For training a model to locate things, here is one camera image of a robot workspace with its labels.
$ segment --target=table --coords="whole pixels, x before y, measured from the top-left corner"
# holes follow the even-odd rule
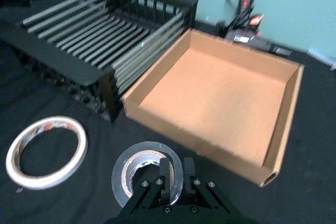
[[[0,8],[0,18],[17,22],[61,1],[42,0],[20,13]],[[209,25],[197,23],[196,28],[214,33]],[[12,50],[0,44],[0,223],[103,223],[118,215],[112,169],[123,151],[142,141],[162,142],[180,158],[194,158],[201,178],[215,181],[242,213],[260,223],[334,223],[336,75],[304,52],[294,51],[289,59],[305,65],[296,112],[280,174],[259,188],[128,119],[123,111],[113,123],[105,121],[24,70]],[[25,127],[52,115],[70,116],[84,126],[89,143],[85,160],[54,188],[21,190],[5,172],[9,146]],[[24,172],[48,174],[72,157],[77,146],[73,133],[55,129],[46,134],[24,151]]]

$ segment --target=cardboard box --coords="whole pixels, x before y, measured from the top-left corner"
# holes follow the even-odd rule
[[[128,117],[262,187],[279,173],[302,72],[188,30],[123,103]]]

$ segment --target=bolt head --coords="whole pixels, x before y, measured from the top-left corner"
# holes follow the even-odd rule
[[[158,179],[155,181],[155,183],[156,183],[157,185],[161,185],[163,182],[162,182],[162,179],[158,178]]]
[[[170,207],[164,207],[164,208],[163,208],[163,211],[164,211],[166,214],[169,214],[169,213],[172,211],[172,209],[171,209]]]
[[[194,180],[194,184],[195,184],[195,185],[200,185],[200,184],[201,184],[201,181],[200,181],[199,179],[195,179],[195,180]]]
[[[208,186],[209,186],[209,187],[215,187],[215,185],[216,185],[216,184],[215,184],[214,182],[212,182],[212,181],[210,181],[210,182],[208,183]]]
[[[198,207],[196,207],[196,206],[192,206],[192,207],[190,208],[190,211],[191,211],[193,214],[195,214],[195,213],[198,212]]]
[[[148,187],[149,183],[147,180],[144,180],[143,182],[141,182],[141,186],[142,187]]]

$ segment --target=roll of tape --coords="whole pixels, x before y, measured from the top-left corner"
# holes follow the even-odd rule
[[[78,145],[71,160],[61,169],[44,176],[29,176],[20,170],[20,156],[25,146],[38,134],[53,128],[65,128],[76,133]],[[87,138],[82,125],[67,116],[51,116],[25,128],[10,146],[6,157],[6,171],[12,181],[30,190],[54,187],[69,178],[81,165],[87,152]]]

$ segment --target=black metal rack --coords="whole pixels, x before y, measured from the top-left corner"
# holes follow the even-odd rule
[[[198,0],[67,0],[0,39],[24,67],[114,120],[127,89],[193,27]]]

